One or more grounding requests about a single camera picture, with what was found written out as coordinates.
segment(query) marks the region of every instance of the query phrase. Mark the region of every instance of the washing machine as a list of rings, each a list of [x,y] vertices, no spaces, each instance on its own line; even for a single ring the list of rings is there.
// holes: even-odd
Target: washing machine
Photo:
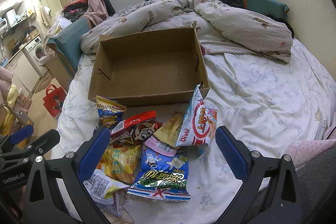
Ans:
[[[45,56],[41,38],[35,37],[22,49],[22,51],[33,66],[34,70],[36,70],[40,78],[42,78],[46,74],[47,69],[39,65],[39,59]]]

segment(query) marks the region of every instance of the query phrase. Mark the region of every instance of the checkered comforter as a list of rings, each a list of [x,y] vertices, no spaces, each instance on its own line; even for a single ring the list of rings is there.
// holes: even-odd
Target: checkered comforter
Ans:
[[[97,52],[99,35],[114,37],[193,26],[205,54],[255,54],[289,62],[293,39],[285,24],[219,0],[150,0],[132,5],[82,36],[81,49]]]

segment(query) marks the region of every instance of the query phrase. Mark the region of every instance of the metal screw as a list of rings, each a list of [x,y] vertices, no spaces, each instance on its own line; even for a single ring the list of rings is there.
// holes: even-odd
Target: metal screw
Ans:
[[[252,157],[259,158],[260,157],[260,153],[258,151],[252,151]]]
[[[40,161],[42,161],[42,160],[43,160],[43,157],[42,157],[42,156],[37,156],[36,159],[35,159],[36,162],[40,162]]]
[[[291,161],[291,156],[290,155],[284,155],[283,156],[283,159],[285,160],[285,161]]]
[[[68,152],[68,153],[65,154],[65,156],[66,156],[68,159],[72,158],[74,155],[75,155],[75,153],[72,152],[72,151],[71,151],[71,152]]]

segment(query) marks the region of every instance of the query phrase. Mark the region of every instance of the rug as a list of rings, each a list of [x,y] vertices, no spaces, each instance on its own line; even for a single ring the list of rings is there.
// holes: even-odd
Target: rug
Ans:
[[[40,84],[36,88],[35,93],[45,90],[50,85],[51,80],[53,80],[53,78],[54,76],[52,76],[52,74],[49,71],[47,71],[47,73],[42,78]]]

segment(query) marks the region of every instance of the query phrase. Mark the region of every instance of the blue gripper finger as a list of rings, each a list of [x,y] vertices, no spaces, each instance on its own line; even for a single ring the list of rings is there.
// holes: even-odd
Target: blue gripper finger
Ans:
[[[216,129],[215,138],[235,178],[244,182],[248,177],[250,163],[246,160],[250,159],[250,150],[243,142],[237,141],[225,126]]]
[[[85,180],[89,180],[95,171],[97,164],[110,143],[110,130],[108,128],[101,128],[92,138],[95,138],[95,142],[91,145],[78,164],[77,177],[81,183]]]
[[[10,136],[10,143],[11,144],[19,144],[24,139],[30,137],[34,132],[34,128],[32,125],[28,124],[25,127],[19,129],[18,131],[14,132]]]

